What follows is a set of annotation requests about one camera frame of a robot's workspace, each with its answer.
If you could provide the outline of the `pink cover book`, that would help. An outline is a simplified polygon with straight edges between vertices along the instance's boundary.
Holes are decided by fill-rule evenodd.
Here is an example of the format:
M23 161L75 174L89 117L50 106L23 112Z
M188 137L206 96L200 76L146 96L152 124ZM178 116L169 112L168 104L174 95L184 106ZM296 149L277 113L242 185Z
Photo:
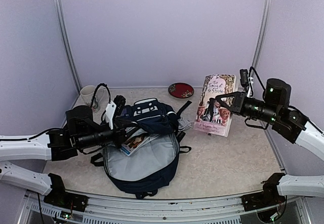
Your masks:
M236 76L212 74L205 77L193 128L195 130L227 137L231 125L231 112L221 106L216 96L237 90Z

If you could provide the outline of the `dog cover book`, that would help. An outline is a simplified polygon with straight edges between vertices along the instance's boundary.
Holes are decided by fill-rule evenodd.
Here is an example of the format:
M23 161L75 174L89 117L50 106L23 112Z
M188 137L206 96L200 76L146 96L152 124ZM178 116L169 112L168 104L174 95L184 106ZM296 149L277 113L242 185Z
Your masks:
M150 134L142 133L132 136L125 143L121 145L120 150L126 155L132 155L140 147L144 146L150 140Z

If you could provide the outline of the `white charger with cable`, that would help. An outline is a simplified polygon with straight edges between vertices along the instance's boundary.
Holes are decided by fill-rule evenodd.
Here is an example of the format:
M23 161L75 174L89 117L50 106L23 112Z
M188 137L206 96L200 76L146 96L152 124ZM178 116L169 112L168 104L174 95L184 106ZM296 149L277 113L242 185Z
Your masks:
M194 125L194 121L190 121L183 117L181 117L178 120L178 123L179 123L179 126L178 126L179 131L186 131L186 130L192 129L193 125Z

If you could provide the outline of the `navy blue backpack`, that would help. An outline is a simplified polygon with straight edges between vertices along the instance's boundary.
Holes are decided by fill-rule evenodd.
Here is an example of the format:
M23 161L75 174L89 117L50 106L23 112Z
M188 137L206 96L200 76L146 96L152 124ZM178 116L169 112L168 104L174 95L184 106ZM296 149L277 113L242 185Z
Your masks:
M180 154L191 151L191 147L180 145L185 132L178 130L178 120L190 104L187 101L178 111L156 98L125 104L118 118L137 125L136 129L127 128L128 137L148 133L150 140L130 156L109 143L91 157L91 163L103 167L120 191L133 194L139 200L155 196L174 178Z

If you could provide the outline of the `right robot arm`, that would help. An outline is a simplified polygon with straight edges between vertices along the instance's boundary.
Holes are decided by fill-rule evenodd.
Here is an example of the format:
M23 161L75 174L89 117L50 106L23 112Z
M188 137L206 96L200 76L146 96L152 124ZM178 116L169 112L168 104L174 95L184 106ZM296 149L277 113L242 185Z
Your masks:
M220 105L232 114L259 120L292 144L323 159L323 131L298 109L290 105L291 86L280 79L267 80L264 99L249 97L245 92L216 96ZM263 183L263 190L243 195L245 211L283 203L287 196L323 197L323 176L293 176L274 173Z

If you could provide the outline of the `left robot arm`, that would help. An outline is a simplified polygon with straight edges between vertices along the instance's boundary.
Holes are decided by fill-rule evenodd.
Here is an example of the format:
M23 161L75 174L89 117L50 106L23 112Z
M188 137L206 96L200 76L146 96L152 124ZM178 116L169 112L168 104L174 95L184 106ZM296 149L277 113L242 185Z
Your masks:
M93 111L85 105L66 112L63 128L45 130L35 136L1 136L1 182L34 191L44 196L44 202L72 211L84 212L88 197L68 192L59 175L37 173L14 165L14 160L64 161L85 153L85 149L108 143L116 147L128 138L131 123L115 116L115 105L108 108L107 124L97 124Z

